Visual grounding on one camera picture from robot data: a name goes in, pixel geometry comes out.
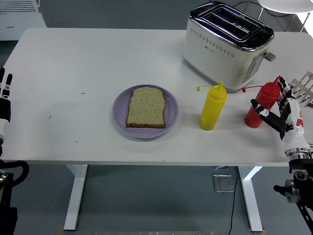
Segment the white toaster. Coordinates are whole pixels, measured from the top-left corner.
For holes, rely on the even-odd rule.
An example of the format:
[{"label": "white toaster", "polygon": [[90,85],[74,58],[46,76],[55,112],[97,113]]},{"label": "white toaster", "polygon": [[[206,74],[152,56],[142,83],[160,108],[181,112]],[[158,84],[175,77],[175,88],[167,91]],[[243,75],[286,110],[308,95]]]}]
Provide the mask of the white toaster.
[{"label": "white toaster", "polygon": [[208,2],[189,13],[184,58],[228,92],[244,87],[268,53],[273,30],[221,2]]}]

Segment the chair leg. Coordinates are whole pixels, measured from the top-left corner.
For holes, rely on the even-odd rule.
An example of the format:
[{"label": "chair leg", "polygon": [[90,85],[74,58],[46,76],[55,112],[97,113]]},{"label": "chair leg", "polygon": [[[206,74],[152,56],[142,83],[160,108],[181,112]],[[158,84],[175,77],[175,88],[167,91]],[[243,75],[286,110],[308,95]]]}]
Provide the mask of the chair leg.
[{"label": "chair leg", "polygon": [[308,13],[308,15],[307,15],[306,19],[304,20],[304,22],[303,22],[303,25],[302,25],[302,28],[301,28],[300,32],[302,32],[302,30],[304,29],[304,25],[305,25],[305,23],[307,22],[307,20],[308,20],[309,16],[310,16],[310,13]]},{"label": "chair leg", "polygon": [[260,19],[263,10],[264,10],[264,7],[261,8],[261,12],[260,12],[260,14],[259,14],[258,20]]},{"label": "chair leg", "polygon": [[244,12],[246,12],[246,9],[247,9],[249,3],[250,3],[250,0],[247,1],[246,6],[245,6],[245,8],[244,8]]},{"label": "chair leg", "polygon": [[291,21],[293,20],[294,17],[295,17],[295,14],[293,15],[293,17],[292,17],[292,18],[290,19],[290,21],[288,22],[288,24],[287,24],[287,26],[286,26],[284,32],[286,32],[287,28],[289,27],[289,25],[290,25],[290,23],[291,23]]}]

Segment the purple plate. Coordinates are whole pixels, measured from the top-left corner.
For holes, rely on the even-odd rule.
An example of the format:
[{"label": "purple plate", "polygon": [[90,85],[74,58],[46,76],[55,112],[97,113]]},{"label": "purple plate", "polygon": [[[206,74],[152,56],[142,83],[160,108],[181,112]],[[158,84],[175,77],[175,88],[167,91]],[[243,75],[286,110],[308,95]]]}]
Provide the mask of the purple plate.
[{"label": "purple plate", "polygon": [[[164,92],[165,97],[165,129],[157,128],[133,128],[126,127],[126,118],[128,114],[129,101],[134,89],[139,87],[153,87],[160,89]],[[175,124],[178,118],[179,108],[178,103],[174,96],[162,87],[154,85],[139,85],[126,89],[115,100],[113,104],[113,116],[116,124],[127,134],[137,138],[153,138],[164,134],[169,131]]]}]

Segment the mustard bottle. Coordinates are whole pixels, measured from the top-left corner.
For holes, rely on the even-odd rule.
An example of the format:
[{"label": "mustard bottle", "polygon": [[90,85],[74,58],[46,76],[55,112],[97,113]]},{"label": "mustard bottle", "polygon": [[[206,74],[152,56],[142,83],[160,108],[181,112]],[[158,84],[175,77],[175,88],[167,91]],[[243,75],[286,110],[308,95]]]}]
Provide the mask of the mustard bottle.
[{"label": "mustard bottle", "polygon": [[199,122],[199,125],[203,130],[209,131],[214,128],[226,99],[227,92],[226,89],[223,87],[223,82],[221,82],[219,85],[211,87],[211,89],[207,93]]}]

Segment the table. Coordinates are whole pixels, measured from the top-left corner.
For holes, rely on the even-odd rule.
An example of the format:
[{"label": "table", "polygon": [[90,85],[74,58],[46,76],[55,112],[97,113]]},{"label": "table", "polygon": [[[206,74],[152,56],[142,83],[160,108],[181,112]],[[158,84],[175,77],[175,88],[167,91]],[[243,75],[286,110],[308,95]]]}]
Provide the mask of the table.
[{"label": "table", "polygon": [[[17,43],[4,66],[13,81],[2,159],[67,164],[75,180],[66,230],[75,229],[88,164],[139,164],[240,166],[251,230],[262,231],[251,177],[262,166],[288,166],[284,143],[266,124],[244,124],[258,89],[229,94],[215,129],[200,129],[206,91],[196,87],[209,82],[184,60],[184,37],[185,30],[34,28]],[[263,61],[249,85],[313,70],[308,34],[277,32],[270,51],[276,60]],[[126,135],[112,116],[117,96],[139,84],[163,87],[179,104],[175,126],[150,140]],[[312,141],[313,111],[302,113]]]}]

